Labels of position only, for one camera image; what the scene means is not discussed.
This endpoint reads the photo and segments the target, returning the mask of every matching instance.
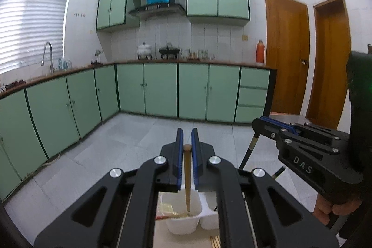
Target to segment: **faucet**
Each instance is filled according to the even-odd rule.
[[[50,48],[50,72],[54,72],[54,67],[53,67],[53,56],[52,56],[52,45],[50,44],[49,41],[47,41],[44,45],[44,53],[43,53],[43,59],[41,60],[41,65],[44,66],[44,56],[45,56],[45,49],[47,48],[47,45],[49,44]]]

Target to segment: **wooden stick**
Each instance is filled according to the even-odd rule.
[[[185,165],[185,196],[187,212],[190,212],[190,196],[191,196],[191,145],[183,146],[183,162]]]

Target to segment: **white container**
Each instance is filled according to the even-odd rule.
[[[217,207],[216,192],[201,192],[199,196],[203,208],[200,225],[205,230],[218,229],[218,212],[214,210]]]
[[[161,203],[171,204],[173,211],[179,214],[187,213],[185,190],[182,189],[177,193],[163,192],[160,196]],[[202,205],[198,192],[191,190],[190,195],[190,215],[180,219],[168,219],[166,224],[168,230],[173,234],[191,234],[195,231],[199,223],[199,215],[202,212]]]

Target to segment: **door frame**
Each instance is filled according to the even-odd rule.
[[[318,30],[319,30],[319,22],[318,22],[318,11],[317,9],[324,6],[324,5],[328,5],[329,3],[332,3],[332,2],[335,2],[335,1],[338,1],[338,0],[325,0],[321,3],[318,3],[316,5],[314,5],[314,21],[315,21],[315,36],[316,36],[316,46],[315,46],[315,65],[314,65],[314,78],[312,80],[312,84],[311,84],[311,94],[310,94],[310,99],[309,99],[309,103],[307,105],[307,110],[306,110],[306,118],[308,118],[308,115],[309,115],[309,110],[310,110],[310,105],[311,105],[311,100],[314,98],[314,83],[316,81],[316,70],[317,70],[317,64],[319,64],[319,61],[317,60],[318,57],[319,57],[319,51],[318,51],[318,46],[319,46],[319,36],[317,35],[318,33]],[[342,4],[343,4],[343,7],[344,7],[344,11],[345,11],[345,15],[346,15],[346,18],[347,18],[347,27],[348,27],[348,32],[347,32],[347,35],[348,35],[348,42],[349,42],[349,51],[351,51],[351,33],[350,33],[350,20],[349,20],[349,14],[347,12],[347,6],[346,6],[346,2],[345,0],[342,0]],[[347,96],[347,91],[348,91],[348,88],[346,86],[346,90],[345,90],[345,98],[344,100],[346,100],[346,96]]]

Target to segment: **human hand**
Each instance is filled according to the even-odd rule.
[[[345,216],[357,210],[361,203],[362,201],[356,198],[342,205],[334,205],[318,194],[313,215],[324,225],[327,225],[330,220],[329,214],[331,212],[339,216]]]

